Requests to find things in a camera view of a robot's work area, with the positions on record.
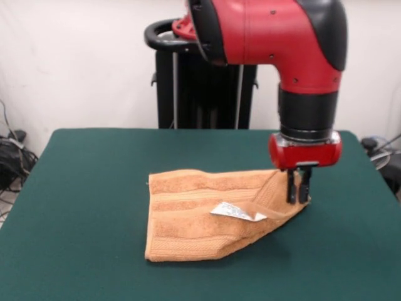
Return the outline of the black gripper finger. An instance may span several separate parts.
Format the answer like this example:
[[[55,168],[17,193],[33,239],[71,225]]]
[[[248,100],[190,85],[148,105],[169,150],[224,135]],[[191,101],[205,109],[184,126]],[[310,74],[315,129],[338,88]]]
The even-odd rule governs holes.
[[[309,201],[310,196],[310,179],[312,175],[312,169],[310,167],[303,168],[302,170],[301,183],[298,189],[298,199],[300,204],[305,204]]]
[[[296,203],[296,185],[294,181],[294,170],[288,169],[287,170],[287,202],[289,204]]]

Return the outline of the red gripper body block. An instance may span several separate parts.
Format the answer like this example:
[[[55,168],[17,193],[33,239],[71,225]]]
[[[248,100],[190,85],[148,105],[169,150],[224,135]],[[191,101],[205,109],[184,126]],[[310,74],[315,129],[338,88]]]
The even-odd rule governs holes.
[[[269,138],[268,149],[273,166],[280,170],[303,166],[326,167],[338,162],[342,141],[337,131],[333,131],[324,142],[312,144],[287,140],[280,133],[275,133]]]

